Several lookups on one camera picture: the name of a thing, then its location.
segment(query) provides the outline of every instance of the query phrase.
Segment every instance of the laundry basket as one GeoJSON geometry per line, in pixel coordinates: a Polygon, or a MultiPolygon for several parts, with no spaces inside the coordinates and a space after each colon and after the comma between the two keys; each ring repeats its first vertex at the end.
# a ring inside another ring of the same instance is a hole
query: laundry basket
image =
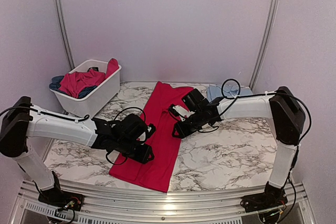
{"type": "MultiPolygon", "coordinates": [[[[91,67],[98,67],[100,72],[106,73],[107,65],[108,63],[104,61],[87,60],[69,73],[75,71],[87,72],[91,67]]],[[[106,78],[104,82],[82,99],[70,97],[56,90],[51,89],[51,91],[55,93],[59,103],[67,112],[80,116],[81,118],[88,114],[92,118],[119,92],[120,69],[121,66],[119,65],[119,69],[116,72],[106,78]]]]}

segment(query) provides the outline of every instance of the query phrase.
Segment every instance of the ventilation grille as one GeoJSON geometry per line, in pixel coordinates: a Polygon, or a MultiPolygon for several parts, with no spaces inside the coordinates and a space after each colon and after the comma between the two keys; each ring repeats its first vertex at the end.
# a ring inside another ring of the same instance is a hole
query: ventilation grille
{"type": "MultiPolygon", "coordinates": [[[[56,212],[56,215],[55,215],[56,207],[45,206],[38,202],[26,201],[25,209],[36,212],[41,215],[60,219],[60,220],[65,220],[65,218],[67,217],[67,215],[62,214],[61,212],[56,212]]],[[[78,224],[143,224],[143,222],[134,222],[134,221],[119,222],[115,220],[107,220],[106,218],[91,217],[91,216],[87,216],[87,214],[83,215],[83,213],[81,212],[76,212],[76,215],[78,215],[78,219],[74,221],[74,223],[78,223],[78,224]]],[[[242,222],[241,217],[237,217],[233,219],[218,220],[216,222],[214,221],[212,222],[208,222],[208,221],[193,222],[193,224],[243,224],[243,222],[242,222]]]]}

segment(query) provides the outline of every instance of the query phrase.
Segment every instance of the marble table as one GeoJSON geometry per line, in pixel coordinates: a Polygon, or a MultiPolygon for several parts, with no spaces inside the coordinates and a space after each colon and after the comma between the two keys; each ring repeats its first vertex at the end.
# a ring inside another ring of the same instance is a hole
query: marble table
{"type": "MultiPolygon", "coordinates": [[[[207,85],[171,83],[173,87],[193,86],[206,96],[207,85]]],[[[143,108],[155,87],[154,82],[128,82],[97,115],[112,120],[130,106],[143,108]]],[[[128,110],[127,113],[138,113],[128,110]]],[[[276,142],[264,119],[239,119],[217,123],[212,133],[182,140],[170,181],[169,191],[198,191],[244,188],[264,185],[271,173],[276,142]]],[[[55,140],[45,164],[61,179],[116,188],[145,188],[129,184],[108,174],[111,164],[106,151],[94,150],[67,141],[55,140]]],[[[118,153],[109,157],[114,161],[118,153]]]]}

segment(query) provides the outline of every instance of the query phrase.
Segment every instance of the vertical metal post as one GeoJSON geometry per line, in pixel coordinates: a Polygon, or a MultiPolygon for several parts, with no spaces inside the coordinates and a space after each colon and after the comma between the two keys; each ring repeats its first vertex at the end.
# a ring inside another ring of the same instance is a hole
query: vertical metal post
{"type": "Polygon", "coordinates": [[[260,71],[261,71],[261,66],[263,65],[263,61],[266,55],[266,49],[267,45],[269,42],[269,37],[271,34],[271,30],[274,25],[277,9],[278,9],[278,4],[279,0],[271,0],[270,6],[269,6],[269,12],[268,12],[268,17],[267,17],[267,22],[266,22],[266,27],[264,31],[264,36],[262,37],[259,53],[258,53],[258,58],[256,61],[256,65],[253,70],[253,74],[250,80],[249,87],[253,90],[257,79],[259,77],[260,71]]]}
{"type": "Polygon", "coordinates": [[[56,8],[56,13],[57,13],[58,24],[59,24],[59,27],[60,27],[60,32],[61,32],[61,35],[62,35],[63,45],[64,45],[64,49],[65,49],[66,56],[67,56],[67,61],[68,61],[70,70],[72,70],[72,69],[75,68],[75,64],[74,64],[74,61],[73,61],[74,59],[72,57],[70,43],[69,43],[67,30],[66,30],[66,25],[65,25],[65,21],[64,21],[62,2],[61,2],[61,0],[54,0],[54,1],[55,1],[55,8],[56,8]]]}

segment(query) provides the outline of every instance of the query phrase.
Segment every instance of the dark blue cloth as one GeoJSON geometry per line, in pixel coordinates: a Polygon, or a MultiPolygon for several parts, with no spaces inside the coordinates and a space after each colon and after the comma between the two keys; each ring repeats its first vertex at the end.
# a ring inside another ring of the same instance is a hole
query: dark blue cloth
{"type": "MultiPolygon", "coordinates": [[[[68,95],[66,92],[60,91],[59,88],[61,87],[61,81],[63,80],[64,76],[55,76],[51,79],[51,84],[49,84],[49,88],[60,92],[62,94],[68,95]]],[[[79,99],[86,97],[89,93],[91,93],[97,86],[91,86],[84,88],[78,95],[79,99]]]]}

